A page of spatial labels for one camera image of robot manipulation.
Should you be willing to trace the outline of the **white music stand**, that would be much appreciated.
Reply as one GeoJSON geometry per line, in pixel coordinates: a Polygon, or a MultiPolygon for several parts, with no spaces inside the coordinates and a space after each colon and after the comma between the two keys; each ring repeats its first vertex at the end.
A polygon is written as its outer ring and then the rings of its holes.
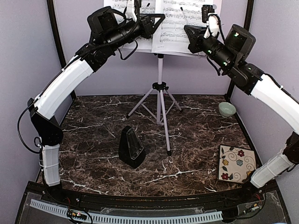
{"type": "MultiPolygon", "coordinates": [[[[143,0],[140,11],[142,14],[156,14],[155,10],[156,0],[143,0]]],[[[213,7],[217,14],[221,11],[221,1],[214,0],[213,7]]],[[[136,39],[138,46],[136,50],[138,52],[143,53],[153,53],[152,52],[152,42],[153,36],[150,39],[145,39],[139,37],[136,39]]],[[[150,90],[143,96],[143,98],[135,105],[135,107],[130,111],[128,116],[130,117],[139,106],[144,105],[145,99],[153,92],[157,91],[157,113],[153,115],[153,117],[157,120],[157,124],[163,125],[165,129],[165,138],[166,138],[166,145],[167,145],[167,154],[171,155],[171,148],[170,148],[170,141],[169,141],[169,133],[168,133],[168,126],[167,126],[167,114],[169,110],[165,108],[164,103],[164,94],[168,94],[172,99],[172,105],[176,106],[179,110],[181,107],[179,106],[178,102],[174,98],[174,96],[168,91],[168,86],[165,82],[163,82],[163,61],[164,56],[166,54],[156,53],[158,57],[158,80],[157,82],[153,83],[150,90]]],[[[194,57],[202,56],[203,53],[196,53],[193,54],[194,57]]]]}

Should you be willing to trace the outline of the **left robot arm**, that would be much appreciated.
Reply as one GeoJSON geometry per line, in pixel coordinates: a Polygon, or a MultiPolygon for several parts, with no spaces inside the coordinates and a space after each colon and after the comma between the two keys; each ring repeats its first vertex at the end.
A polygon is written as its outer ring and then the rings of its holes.
{"type": "Polygon", "coordinates": [[[165,19],[164,14],[142,14],[139,3],[134,3],[135,18],[110,6],[103,7],[87,17],[91,29],[88,43],[83,45],[69,63],[47,84],[43,91],[28,101],[27,111],[39,140],[37,154],[42,155],[41,167],[48,189],[47,195],[55,203],[63,203],[66,193],[60,184],[58,151],[64,133],[55,113],[74,89],[91,74],[97,72],[114,56],[121,46],[138,37],[150,39],[165,19]]]}

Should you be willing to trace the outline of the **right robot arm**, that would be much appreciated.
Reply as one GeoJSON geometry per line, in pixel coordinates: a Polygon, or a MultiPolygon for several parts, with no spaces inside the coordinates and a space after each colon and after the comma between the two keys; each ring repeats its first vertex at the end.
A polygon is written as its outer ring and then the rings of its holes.
{"type": "Polygon", "coordinates": [[[293,129],[285,148],[246,179],[238,198],[247,203],[256,196],[256,189],[298,164],[299,103],[271,75],[246,62],[256,42],[246,29],[232,25],[224,42],[220,42],[208,27],[185,25],[184,30],[190,42],[188,49],[193,54],[206,53],[208,58],[219,65],[222,74],[229,76],[240,90],[268,105],[293,129]]]}

